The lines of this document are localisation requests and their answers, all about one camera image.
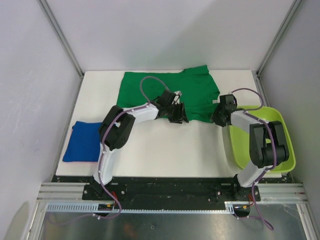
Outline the green t shirt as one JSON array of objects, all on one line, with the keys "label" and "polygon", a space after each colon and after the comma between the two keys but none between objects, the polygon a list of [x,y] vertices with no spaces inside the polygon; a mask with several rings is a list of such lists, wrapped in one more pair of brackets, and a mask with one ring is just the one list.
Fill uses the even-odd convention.
[{"label": "green t shirt", "polygon": [[217,107],[216,101],[220,90],[206,65],[186,68],[178,73],[125,72],[120,84],[116,104],[122,108],[132,108],[147,102],[140,90],[140,82],[146,76],[154,76],[161,80],[148,78],[143,81],[142,89],[152,101],[159,97],[165,87],[170,91],[181,91],[180,101],[184,103],[189,121],[197,120],[205,123]]}]

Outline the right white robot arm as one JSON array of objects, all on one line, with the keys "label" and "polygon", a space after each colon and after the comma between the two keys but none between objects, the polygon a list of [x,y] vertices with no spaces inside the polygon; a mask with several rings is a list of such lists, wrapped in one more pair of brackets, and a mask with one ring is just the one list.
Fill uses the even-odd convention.
[{"label": "right white robot arm", "polygon": [[255,195],[255,186],[264,175],[290,157],[284,125],[266,121],[247,109],[238,108],[236,97],[225,94],[211,116],[220,127],[233,126],[249,134],[249,162],[233,177],[230,194],[236,201],[246,201]]}]

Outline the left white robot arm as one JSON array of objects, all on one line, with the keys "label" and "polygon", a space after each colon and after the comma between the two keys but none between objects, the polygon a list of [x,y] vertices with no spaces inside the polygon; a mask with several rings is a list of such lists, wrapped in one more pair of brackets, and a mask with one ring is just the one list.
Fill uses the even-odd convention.
[{"label": "left white robot arm", "polygon": [[113,179],[116,152],[128,141],[133,127],[146,121],[167,118],[170,123],[188,123],[185,104],[180,101],[182,93],[165,89],[161,96],[146,103],[122,108],[114,105],[102,121],[98,133],[100,152],[98,167],[90,180],[93,194],[100,200],[110,196],[111,188],[107,185]]}]

